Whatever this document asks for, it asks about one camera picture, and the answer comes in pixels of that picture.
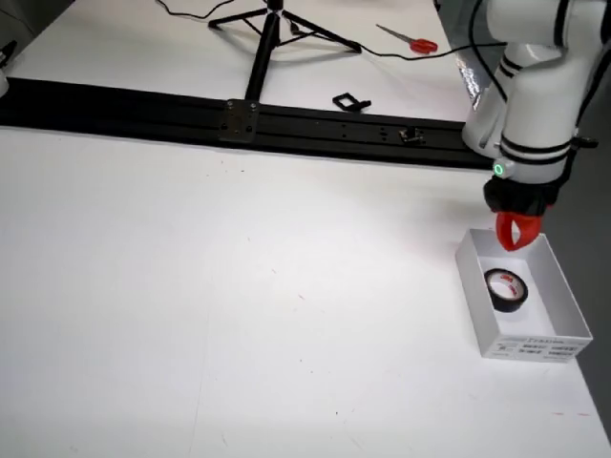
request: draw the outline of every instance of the black tripod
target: black tripod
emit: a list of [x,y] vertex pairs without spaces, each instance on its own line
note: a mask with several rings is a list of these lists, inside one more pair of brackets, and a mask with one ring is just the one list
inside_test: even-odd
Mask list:
[[[263,32],[259,31],[255,26],[253,26],[248,19],[257,16],[264,16],[265,25],[263,27]],[[280,22],[281,17],[287,18],[292,25],[298,24],[299,26],[306,27],[311,30],[311,32],[304,33],[299,32],[297,26],[291,27],[291,30],[294,34],[296,32],[299,33],[299,36],[292,38],[290,40],[286,40],[285,42],[280,41]],[[275,48],[279,46],[286,45],[288,43],[293,43],[295,41],[301,40],[303,38],[307,38],[312,35],[316,35],[322,38],[325,38],[329,41],[333,41],[339,44],[342,44],[351,50],[361,53],[361,45],[354,41],[346,40],[339,35],[336,35],[332,31],[326,31],[325,29],[317,26],[316,24],[312,24],[305,19],[302,19],[295,14],[284,10],[284,0],[267,0],[267,8],[263,8],[261,10],[244,12],[242,14],[235,14],[233,16],[224,17],[223,19],[216,19],[214,21],[210,21],[208,23],[208,27],[211,29],[218,29],[219,25],[227,24],[229,22],[234,21],[244,21],[248,26],[256,31],[260,36],[261,40],[259,42],[259,48],[257,49],[257,55],[255,57],[255,63],[252,67],[252,74],[250,74],[250,80],[248,81],[248,89],[246,90],[246,100],[256,100],[259,101],[261,98],[261,91],[263,90],[263,83],[265,82],[265,74],[267,73],[267,67],[269,66],[269,59],[271,58],[271,54]]]

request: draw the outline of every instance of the metal bracket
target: metal bracket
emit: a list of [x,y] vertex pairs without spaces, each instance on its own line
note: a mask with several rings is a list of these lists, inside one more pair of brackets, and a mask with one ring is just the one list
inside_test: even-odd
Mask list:
[[227,100],[221,115],[219,140],[252,143],[257,133],[260,105],[252,100]]

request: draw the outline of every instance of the black clip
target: black clip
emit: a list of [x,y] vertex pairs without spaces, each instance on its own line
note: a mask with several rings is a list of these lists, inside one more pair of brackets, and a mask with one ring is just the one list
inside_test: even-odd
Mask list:
[[[343,100],[349,100],[351,102],[350,105],[345,105],[342,103]],[[350,93],[345,93],[342,95],[338,95],[337,97],[333,97],[333,103],[340,107],[345,112],[351,113],[361,113],[364,108],[371,106],[371,100],[363,100],[359,102],[354,96]]]

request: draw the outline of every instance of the white table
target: white table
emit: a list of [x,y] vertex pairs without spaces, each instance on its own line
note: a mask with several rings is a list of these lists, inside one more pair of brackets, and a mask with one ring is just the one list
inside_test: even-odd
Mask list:
[[[428,0],[288,3],[376,50],[405,50],[376,22],[448,44]],[[256,42],[230,30],[79,0],[11,74],[242,97]],[[452,57],[334,50],[277,51],[262,102],[469,109]],[[3,458],[609,456],[577,364],[479,356],[453,253],[492,225],[486,174],[14,129],[0,145]]]

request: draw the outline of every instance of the white box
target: white box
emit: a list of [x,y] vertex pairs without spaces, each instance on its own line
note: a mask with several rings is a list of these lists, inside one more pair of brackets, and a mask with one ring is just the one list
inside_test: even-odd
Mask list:
[[[484,358],[567,362],[592,342],[575,297],[544,235],[513,253],[494,231],[470,230],[456,251],[460,279]],[[484,274],[507,269],[529,289],[514,313],[494,309]]]

